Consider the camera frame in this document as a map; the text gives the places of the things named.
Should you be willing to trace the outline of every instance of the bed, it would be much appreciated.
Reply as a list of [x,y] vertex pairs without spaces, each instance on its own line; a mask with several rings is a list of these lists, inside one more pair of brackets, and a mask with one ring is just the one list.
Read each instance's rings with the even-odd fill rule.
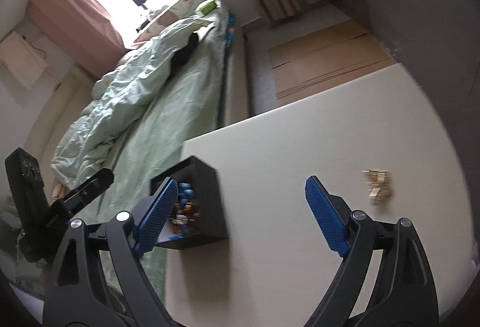
[[[219,21],[215,20],[213,25],[198,31],[201,40],[194,52],[196,56],[167,79],[162,91],[146,105],[145,113],[114,139],[101,166],[113,169],[115,182],[104,195],[79,214],[87,223],[108,221],[117,211],[131,209],[139,198],[148,194],[150,179],[179,161],[184,141],[248,117],[242,31],[238,26],[233,30],[233,15],[225,6],[218,8],[216,14],[223,15],[223,27],[220,28]],[[226,41],[232,34],[233,40]],[[221,48],[217,46],[218,41],[222,43]],[[214,59],[217,62],[205,62]],[[51,195],[57,184],[50,168],[52,147],[59,143],[62,135],[69,138],[76,122],[70,127],[68,125],[80,116],[81,109],[91,100],[91,97],[88,100],[85,97],[93,84],[88,77],[82,75],[81,78],[75,78],[80,79],[81,83],[72,82],[75,80],[72,77],[67,78],[69,80],[60,84],[47,103],[42,119],[39,118],[35,123],[32,136],[25,145],[27,149],[35,150],[35,156],[39,159],[47,196]],[[70,94],[66,98],[66,93],[71,92],[75,84],[81,86],[81,89],[74,90],[78,94]],[[184,101],[187,104],[182,104],[186,92],[189,92],[189,100]],[[192,100],[197,102],[198,98],[203,98],[201,104],[192,105]],[[173,102],[179,106],[176,108],[180,109],[177,114],[169,110],[169,104]],[[155,249],[149,254],[142,259],[142,264],[159,297],[163,298],[165,250]],[[16,265],[15,284],[42,298],[39,266],[24,266],[25,260],[21,255],[11,257]],[[118,288],[109,259],[103,258],[103,262],[108,282]]]

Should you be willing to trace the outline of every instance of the cardboard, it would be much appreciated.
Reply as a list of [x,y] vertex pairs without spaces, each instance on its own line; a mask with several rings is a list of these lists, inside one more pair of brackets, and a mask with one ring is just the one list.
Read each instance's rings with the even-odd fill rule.
[[395,61],[352,20],[269,51],[279,105],[308,97]]

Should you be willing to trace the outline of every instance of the blue gripper pad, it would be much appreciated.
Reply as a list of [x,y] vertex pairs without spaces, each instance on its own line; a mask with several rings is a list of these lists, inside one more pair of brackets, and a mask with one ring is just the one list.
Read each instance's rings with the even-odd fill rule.
[[137,258],[141,258],[144,253],[153,250],[158,235],[160,235],[163,226],[169,219],[177,198],[177,182],[171,179],[138,224],[137,241],[133,246],[133,252]]
[[346,241],[347,228],[313,177],[305,183],[305,198],[330,249],[341,257],[346,256],[350,250]]

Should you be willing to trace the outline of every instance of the gray wall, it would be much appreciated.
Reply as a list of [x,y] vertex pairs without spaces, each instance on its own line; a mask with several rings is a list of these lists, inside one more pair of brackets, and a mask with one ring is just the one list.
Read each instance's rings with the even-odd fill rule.
[[[358,19],[358,9],[350,6],[352,0],[331,1]],[[366,3],[376,37],[423,88],[452,138],[469,186],[475,235],[480,240],[480,0]]]

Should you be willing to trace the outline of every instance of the table surface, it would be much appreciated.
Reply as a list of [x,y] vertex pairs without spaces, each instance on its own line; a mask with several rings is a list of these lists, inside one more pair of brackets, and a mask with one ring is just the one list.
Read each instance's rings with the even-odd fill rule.
[[[304,325],[341,259],[304,196],[315,174],[374,220],[409,217],[440,313],[470,284],[470,200],[454,147],[400,64],[185,142],[218,171],[230,239],[167,254],[166,308],[191,327]],[[372,206],[364,169],[389,170],[394,196]],[[365,309],[381,252],[353,314]]]

